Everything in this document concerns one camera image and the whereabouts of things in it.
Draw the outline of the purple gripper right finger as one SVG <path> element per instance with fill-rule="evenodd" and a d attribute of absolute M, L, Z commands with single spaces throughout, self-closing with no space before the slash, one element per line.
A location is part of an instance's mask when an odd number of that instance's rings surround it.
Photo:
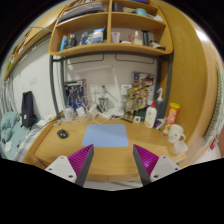
<path fill-rule="evenodd" d="M 157 156 L 147 149 L 133 145 L 133 157 L 144 186 L 180 170 L 167 156 Z"/>

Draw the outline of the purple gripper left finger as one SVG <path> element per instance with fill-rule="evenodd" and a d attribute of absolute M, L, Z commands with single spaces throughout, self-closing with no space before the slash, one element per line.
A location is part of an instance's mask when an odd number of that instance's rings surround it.
<path fill-rule="evenodd" d="M 46 171 L 68 180 L 76 185 L 83 186 L 94 156 L 94 145 L 86 146 L 70 156 L 59 156 Z"/>

